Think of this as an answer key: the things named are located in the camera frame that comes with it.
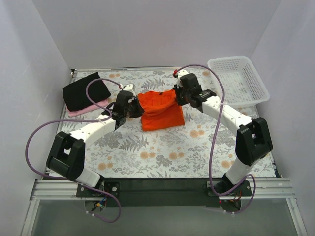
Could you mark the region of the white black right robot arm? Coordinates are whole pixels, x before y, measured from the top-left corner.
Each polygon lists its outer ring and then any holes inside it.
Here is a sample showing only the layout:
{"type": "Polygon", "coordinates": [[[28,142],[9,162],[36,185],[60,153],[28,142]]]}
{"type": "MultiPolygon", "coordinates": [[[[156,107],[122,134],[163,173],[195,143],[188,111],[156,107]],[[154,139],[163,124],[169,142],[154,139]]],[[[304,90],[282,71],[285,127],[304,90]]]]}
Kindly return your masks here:
{"type": "Polygon", "coordinates": [[[190,104],[215,118],[218,125],[222,124],[236,136],[237,158],[220,182],[210,184],[212,192],[220,196],[236,194],[255,164],[273,149],[267,121],[261,117],[251,118],[225,105],[215,92],[203,90],[193,73],[176,70],[173,77],[177,79],[173,89],[178,105],[190,104]]]}

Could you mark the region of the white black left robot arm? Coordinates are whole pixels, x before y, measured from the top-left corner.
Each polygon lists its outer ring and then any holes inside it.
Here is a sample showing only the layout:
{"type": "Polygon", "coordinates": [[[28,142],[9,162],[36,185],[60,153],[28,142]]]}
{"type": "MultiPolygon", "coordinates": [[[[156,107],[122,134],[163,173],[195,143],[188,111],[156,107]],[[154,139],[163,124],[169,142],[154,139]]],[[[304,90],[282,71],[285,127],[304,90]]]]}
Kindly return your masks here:
{"type": "Polygon", "coordinates": [[[117,95],[112,116],[104,111],[96,120],[70,133],[59,132],[48,155],[46,167],[62,177],[88,186],[95,197],[104,193],[105,185],[101,175],[85,166],[86,149],[103,136],[122,126],[127,118],[143,114],[132,88],[125,87],[117,95]]]}

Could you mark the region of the orange t shirt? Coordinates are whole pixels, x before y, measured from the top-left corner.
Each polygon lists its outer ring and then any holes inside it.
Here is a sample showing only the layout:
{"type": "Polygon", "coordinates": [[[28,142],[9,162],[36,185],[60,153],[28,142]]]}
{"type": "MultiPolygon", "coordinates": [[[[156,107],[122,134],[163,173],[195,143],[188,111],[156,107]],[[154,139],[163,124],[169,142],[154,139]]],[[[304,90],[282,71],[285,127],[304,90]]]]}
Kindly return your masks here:
{"type": "Polygon", "coordinates": [[[144,110],[141,116],[143,131],[185,125],[183,110],[177,104],[174,90],[140,93],[138,94],[138,101],[144,110]]]}

